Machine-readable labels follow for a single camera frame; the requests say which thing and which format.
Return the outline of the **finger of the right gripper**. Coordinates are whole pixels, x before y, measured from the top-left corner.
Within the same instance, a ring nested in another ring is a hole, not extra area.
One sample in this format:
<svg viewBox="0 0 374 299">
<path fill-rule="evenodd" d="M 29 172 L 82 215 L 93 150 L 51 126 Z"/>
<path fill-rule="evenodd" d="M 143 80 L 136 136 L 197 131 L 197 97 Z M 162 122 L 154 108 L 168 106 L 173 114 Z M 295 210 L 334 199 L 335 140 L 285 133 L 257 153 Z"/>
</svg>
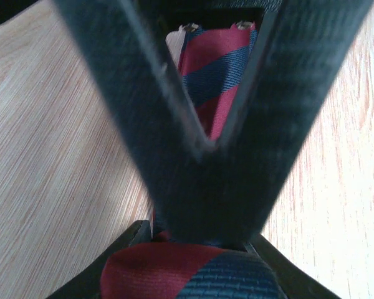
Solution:
<svg viewBox="0 0 374 299">
<path fill-rule="evenodd" d="M 202 239 L 259 233 L 371 1 L 283 1 L 262 26 L 218 141 Z"/>
<path fill-rule="evenodd" d="M 216 243 L 205 137 L 164 38 L 133 1 L 56 1 L 174 239 Z"/>
</svg>

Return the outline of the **red navy striped tie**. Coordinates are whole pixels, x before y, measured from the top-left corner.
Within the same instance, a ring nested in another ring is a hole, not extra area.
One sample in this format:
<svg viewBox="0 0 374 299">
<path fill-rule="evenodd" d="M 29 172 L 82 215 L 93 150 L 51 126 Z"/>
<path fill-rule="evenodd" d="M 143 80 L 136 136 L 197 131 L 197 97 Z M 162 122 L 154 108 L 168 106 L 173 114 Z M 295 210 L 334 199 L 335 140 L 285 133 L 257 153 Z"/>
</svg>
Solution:
<svg viewBox="0 0 374 299">
<path fill-rule="evenodd" d="M 203 130 L 219 138 L 257 38 L 253 22 L 228 29 L 189 28 L 178 69 Z M 109 257 L 102 298 L 284 298 L 272 270 L 255 253 L 171 240 L 161 224 L 153 240 Z"/>
</svg>

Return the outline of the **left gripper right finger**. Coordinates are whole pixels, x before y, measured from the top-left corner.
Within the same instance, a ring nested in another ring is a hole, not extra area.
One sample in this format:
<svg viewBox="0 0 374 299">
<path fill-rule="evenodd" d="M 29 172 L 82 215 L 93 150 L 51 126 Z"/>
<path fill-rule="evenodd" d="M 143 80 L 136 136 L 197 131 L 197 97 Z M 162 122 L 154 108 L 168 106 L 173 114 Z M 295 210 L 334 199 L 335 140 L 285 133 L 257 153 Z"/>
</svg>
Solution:
<svg viewBox="0 0 374 299">
<path fill-rule="evenodd" d="M 273 270 L 287 298 L 336 298 L 337 295 L 307 275 L 261 234 L 244 244 L 247 252 L 255 252 Z"/>
</svg>

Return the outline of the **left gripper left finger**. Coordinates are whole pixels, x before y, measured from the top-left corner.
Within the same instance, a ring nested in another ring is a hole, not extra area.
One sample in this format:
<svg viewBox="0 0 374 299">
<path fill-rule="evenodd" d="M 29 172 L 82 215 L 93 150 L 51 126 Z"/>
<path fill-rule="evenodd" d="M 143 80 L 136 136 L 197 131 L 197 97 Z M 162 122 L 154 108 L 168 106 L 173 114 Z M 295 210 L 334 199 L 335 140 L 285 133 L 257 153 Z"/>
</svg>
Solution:
<svg viewBox="0 0 374 299">
<path fill-rule="evenodd" d="M 151 225 L 148 220 L 133 222 L 110 246 L 85 270 L 49 295 L 48 299 L 100 298 L 100 278 L 111 255 L 119 250 L 151 241 Z"/>
</svg>

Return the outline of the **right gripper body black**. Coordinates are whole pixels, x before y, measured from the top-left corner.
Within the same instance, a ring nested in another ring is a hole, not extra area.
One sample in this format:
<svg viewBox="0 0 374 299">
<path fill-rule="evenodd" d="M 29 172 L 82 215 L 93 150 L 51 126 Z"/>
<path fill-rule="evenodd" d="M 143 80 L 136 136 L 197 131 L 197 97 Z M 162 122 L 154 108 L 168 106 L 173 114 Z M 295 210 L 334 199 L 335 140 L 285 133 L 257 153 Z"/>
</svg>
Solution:
<svg viewBox="0 0 374 299">
<path fill-rule="evenodd" d="M 36 1 L 0 1 L 0 25 L 35 5 Z M 282 1 L 133 1 L 147 17 L 163 17 L 170 28 L 197 22 L 210 28 L 242 20 L 258 20 L 277 12 Z"/>
</svg>

